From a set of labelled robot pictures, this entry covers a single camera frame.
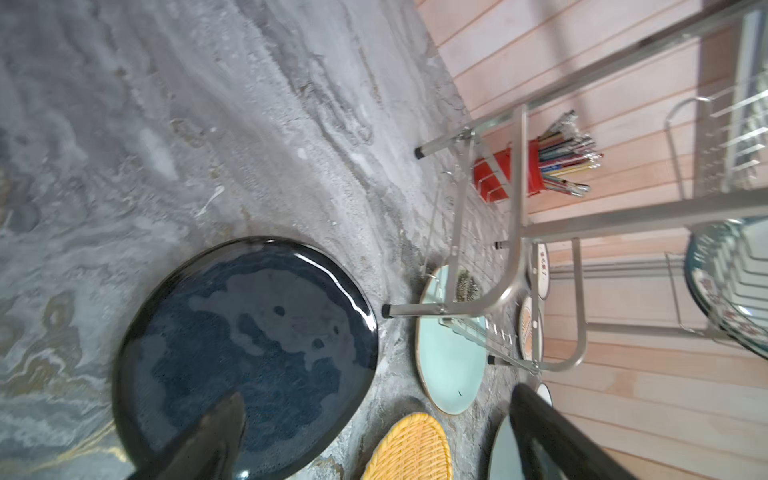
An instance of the wooden wall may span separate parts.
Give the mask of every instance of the wooden wall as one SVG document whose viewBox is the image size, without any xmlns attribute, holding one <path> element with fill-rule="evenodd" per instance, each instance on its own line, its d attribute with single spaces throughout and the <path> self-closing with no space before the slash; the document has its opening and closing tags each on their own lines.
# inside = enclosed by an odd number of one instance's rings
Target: wooden wall
<svg viewBox="0 0 768 480">
<path fill-rule="evenodd" d="M 415 1 L 475 118 L 701 8 L 700 0 Z M 533 112 L 532 137 L 575 108 L 579 128 L 592 134 L 605 159 L 601 168 L 571 176 L 592 186 L 586 198 L 531 198 L 532 221 L 676 200 L 664 118 L 678 101 L 733 82 L 737 44 L 736 29 L 694 39 Z M 681 111 L 673 126 L 690 192 L 694 110 Z M 508 139 L 504 129 L 486 137 L 494 151 Z M 589 239 L 583 254 L 587 261 L 658 258 L 683 253 L 687 236 L 681 227 Z M 549 249 L 553 264 L 571 261 L 570 244 Z M 544 347 L 550 359 L 567 358 L 575 345 L 573 289 L 571 280 L 551 288 Z M 682 279 L 677 289 L 686 323 L 703 325 Z M 667 278 L 587 280 L 585 290 L 591 322 L 675 324 Z M 555 407 L 635 475 L 768 478 L 768 362 L 706 340 L 590 333 L 589 341 L 581 366 L 545 380 Z"/>
</svg>

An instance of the red pencil holder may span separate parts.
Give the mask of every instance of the red pencil holder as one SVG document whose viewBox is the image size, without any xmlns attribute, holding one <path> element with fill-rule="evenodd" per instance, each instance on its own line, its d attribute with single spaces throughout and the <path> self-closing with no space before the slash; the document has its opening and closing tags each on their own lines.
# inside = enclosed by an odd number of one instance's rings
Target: red pencil holder
<svg viewBox="0 0 768 480">
<path fill-rule="evenodd" d="M 493 155 L 507 180 L 510 180 L 511 153 L 511 147 L 507 147 L 506 150 Z M 509 198 L 484 158 L 479 158 L 475 162 L 473 172 L 475 188 L 486 203 Z M 538 168 L 538 140 L 531 140 L 528 142 L 528 196 L 536 195 L 542 190 L 544 190 L 544 179 Z"/>
</svg>

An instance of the bundle of pens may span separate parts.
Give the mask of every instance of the bundle of pens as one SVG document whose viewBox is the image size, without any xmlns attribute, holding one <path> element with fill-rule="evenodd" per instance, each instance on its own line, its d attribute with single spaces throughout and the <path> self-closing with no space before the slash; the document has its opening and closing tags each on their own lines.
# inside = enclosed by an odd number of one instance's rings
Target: bundle of pens
<svg viewBox="0 0 768 480">
<path fill-rule="evenodd" d="M 564 175 L 600 167 L 602 153 L 596 152 L 594 140 L 580 134 L 574 121 L 576 112 L 564 113 L 538 137 L 538 168 L 547 190 L 583 197 L 589 185 L 576 184 L 562 178 Z"/>
</svg>

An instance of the yellow woven basket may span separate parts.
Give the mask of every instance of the yellow woven basket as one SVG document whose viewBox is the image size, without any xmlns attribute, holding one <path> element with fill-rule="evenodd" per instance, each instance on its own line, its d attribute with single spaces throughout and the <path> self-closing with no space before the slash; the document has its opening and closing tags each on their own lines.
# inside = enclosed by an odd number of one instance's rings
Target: yellow woven basket
<svg viewBox="0 0 768 480">
<path fill-rule="evenodd" d="M 426 413 L 400 420 L 376 447 L 362 480 L 452 480 L 448 438 Z"/>
</svg>

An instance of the marble countertop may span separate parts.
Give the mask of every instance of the marble countertop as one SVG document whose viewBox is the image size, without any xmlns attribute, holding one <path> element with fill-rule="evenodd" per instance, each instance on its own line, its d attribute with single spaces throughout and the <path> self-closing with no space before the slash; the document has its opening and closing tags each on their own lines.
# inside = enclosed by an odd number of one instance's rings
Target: marble countertop
<svg viewBox="0 0 768 480">
<path fill-rule="evenodd" d="M 4 478 L 133 471 L 114 355 L 147 294 L 207 247 L 307 240 L 377 312 L 417 300 L 422 265 L 445 258 L 450 185 L 429 225 L 454 158 L 412 151 L 468 113 L 412 0 L 14 0 L 0 53 Z M 359 477 L 415 411 L 442 423 L 456 478 L 484 478 L 515 372 L 488 367 L 473 407 L 446 416 L 419 385 L 413 323 L 379 331 L 368 396 L 296 478 Z"/>
</svg>

